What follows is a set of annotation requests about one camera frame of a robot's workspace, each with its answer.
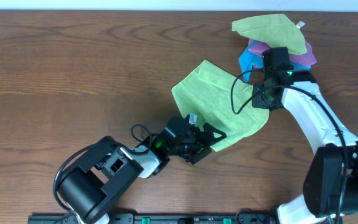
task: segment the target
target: white wall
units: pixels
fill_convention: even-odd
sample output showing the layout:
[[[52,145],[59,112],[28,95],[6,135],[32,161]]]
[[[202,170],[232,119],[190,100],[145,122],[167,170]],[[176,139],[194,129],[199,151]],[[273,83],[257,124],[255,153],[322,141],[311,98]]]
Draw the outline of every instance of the white wall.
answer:
[[[0,0],[0,9],[358,12],[358,0]]]

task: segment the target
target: microfiber cloth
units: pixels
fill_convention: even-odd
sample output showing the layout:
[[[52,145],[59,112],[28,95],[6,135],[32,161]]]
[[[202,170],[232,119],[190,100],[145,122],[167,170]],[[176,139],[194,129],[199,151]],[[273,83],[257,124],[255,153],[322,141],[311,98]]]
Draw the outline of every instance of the microfiber cloth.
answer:
[[[249,51],[249,49],[257,43],[258,43],[258,41],[255,41],[255,40],[250,42],[250,45],[244,50],[244,52],[238,58],[238,62],[240,62],[242,72],[251,70],[252,67],[263,68],[262,57],[259,55],[255,55],[254,53],[251,53]],[[310,70],[310,68],[311,68],[311,66],[303,66],[303,65],[299,65],[299,64],[293,63],[293,62],[291,62],[291,64],[293,65],[293,68],[295,70]],[[245,83],[249,82],[250,76],[251,76],[251,73],[244,74],[243,81]]]
[[[197,115],[197,126],[206,122],[226,133],[227,137],[212,147],[221,151],[244,137],[257,132],[268,119],[269,111],[249,103],[238,115],[231,109],[230,91],[235,77],[204,60],[183,81],[172,88],[172,94],[183,117]],[[237,82],[233,101],[235,109],[252,95],[252,85]]]
[[[284,14],[240,19],[232,23],[232,31],[270,47],[287,47],[290,54],[301,55],[308,51],[302,32]]]
[[[250,39],[248,45],[252,44],[254,40]],[[251,53],[261,56],[261,54],[270,49],[270,46],[264,42],[257,41],[252,47],[249,48]],[[306,49],[308,50],[302,55],[290,54],[290,61],[303,66],[314,65],[317,63],[316,57],[313,55],[311,45],[306,41]]]

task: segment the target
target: green led light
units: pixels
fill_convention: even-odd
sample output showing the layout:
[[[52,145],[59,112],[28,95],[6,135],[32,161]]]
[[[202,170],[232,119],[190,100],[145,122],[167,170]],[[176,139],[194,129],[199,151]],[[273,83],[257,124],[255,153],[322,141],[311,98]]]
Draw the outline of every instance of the green led light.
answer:
[[[155,148],[159,148],[162,146],[162,141],[156,141]]]

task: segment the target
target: lime green towel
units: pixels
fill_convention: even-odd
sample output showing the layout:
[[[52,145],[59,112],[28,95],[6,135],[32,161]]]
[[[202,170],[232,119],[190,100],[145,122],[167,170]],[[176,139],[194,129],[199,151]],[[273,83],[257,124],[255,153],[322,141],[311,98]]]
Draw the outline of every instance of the lime green towel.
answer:
[[[270,47],[287,47],[290,54],[301,55],[308,51],[302,32],[284,14],[240,19],[233,22],[232,31]]]
[[[212,146],[215,151],[223,150],[257,132],[268,119],[268,110],[253,108],[251,104],[239,115],[233,114],[230,90],[234,80],[234,76],[204,60],[172,88],[174,100],[183,117],[195,113],[198,127],[202,128],[208,122],[227,134],[227,138]],[[251,97],[252,85],[237,82],[233,95],[235,109],[238,110]]]

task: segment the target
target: wooden table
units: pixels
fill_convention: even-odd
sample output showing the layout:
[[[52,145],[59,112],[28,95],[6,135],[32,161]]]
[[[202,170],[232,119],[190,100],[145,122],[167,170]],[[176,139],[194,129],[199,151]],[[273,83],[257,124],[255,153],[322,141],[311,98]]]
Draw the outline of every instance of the wooden table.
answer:
[[[261,14],[269,12],[0,11],[0,223],[63,212],[52,195],[59,165],[106,135],[134,146],[133,124],[160,131],[179,115],[171,88],[203,59],[238,74],[248,39],[231,22]],[[312,73],[358,136],[358,13],[286,15],[306,23],[318,60]],[[312,158],[292,115],[274,111],[259,132],[196,166],[172,158],[117,207],[268,210],[302,193]]]

